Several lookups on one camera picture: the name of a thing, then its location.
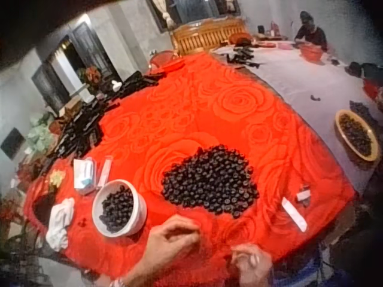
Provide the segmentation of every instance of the dark clothing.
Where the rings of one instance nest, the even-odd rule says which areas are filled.
[[[296,39],[302,39],[305,37],[307,42],[313,43],[314,45],[321,46],[323,51],[327,51],[327,40],[324,31],[317,27],[314,33],[311,33],[305,26],[302,26],[298,34],[296,35]]]

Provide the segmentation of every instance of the red tablecloth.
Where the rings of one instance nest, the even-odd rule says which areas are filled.
[[[102,237],[92,222],[94,195],[82,197],[74,191],[66,160],[55,164],[53,169],[66,170],[57,202],[75,198],[64,253],[78,265],[121,276],[140,259],[150,228],[178,213],[200,223],[202,244],[175,262],[158,284],[208,283],[229,276],[225,256],[230,246],[253,242],[277,260],[314,237],[352,199],[353,189],[327,148],[272,92],[207,54],[186,57],[185,62],[159,86],[125,98],[121,107],[107,113],[101,121],[105,137],[89,152],[99,164],[112,155],[110,180],[132,182],[145,198],[148,219],[140,236]],[[214,216],[201,207],[183,209],[166,202],[160,195],[162,173],[198,147],[220,143],[243,152],[254,166],[257,203],[233,220],[228,214]],[[311,187],[308,208],[294,200],[303,184]],[[43,178],[37,180],[25,205],[25,214],[36,225],[31,204],[45,192],[44,186]],[[282,209],[282,197],[306,219],[305,233]],[[87,224],[80,227],[83,218]]]

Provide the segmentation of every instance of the person's hand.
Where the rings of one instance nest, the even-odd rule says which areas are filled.
[[[232,263],[239,269],[241,287],[268,286],[270,254],[250,243],[234,246],[232,251]]]
[[[181,252],[199,241],[199,226],[191,219],[174,215],[150,230],[141,264],[153,273],[166,267]]]
[[[199,227],[191,219],[174,215],[150,230],[144,255],[128,274],[121,278],[130,287],[151,286],[157,273],[177,255],[199,242]]]
[[[296,39],[295,39],[295,43],[296,43],[296,44],[306,44],[306,41],[303,40],[303,39],[298,39],[298,38],[296,38]]]

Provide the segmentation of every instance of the white towel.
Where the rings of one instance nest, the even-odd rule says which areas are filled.
[[[74,199],[64,199],[61,204],[52,207],[49,228],[46,235],[49,246],[56,252],[68,247],[67,227],[73,218]]]

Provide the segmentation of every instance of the person sitting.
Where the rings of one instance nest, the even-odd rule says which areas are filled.
[[[314,18],[306,11],[300,13],[300,20],[302,27],[299,29],[298,34],[295,36],[295,42],[311,43],[320,46],[323,51],[327,51],[327,40],[324,31],[314,24]]]
[[[174,215],[150,230],[141,260],[125,276],[111,282],[106,275],[95,282],[104,287],[152,286],[163,269],[181,254],[187,255],[200,241],[199,226],[191,219]],[[232,246],[232,264],[239,270],[240,287],[268,287],[271,256],[258,246]]]

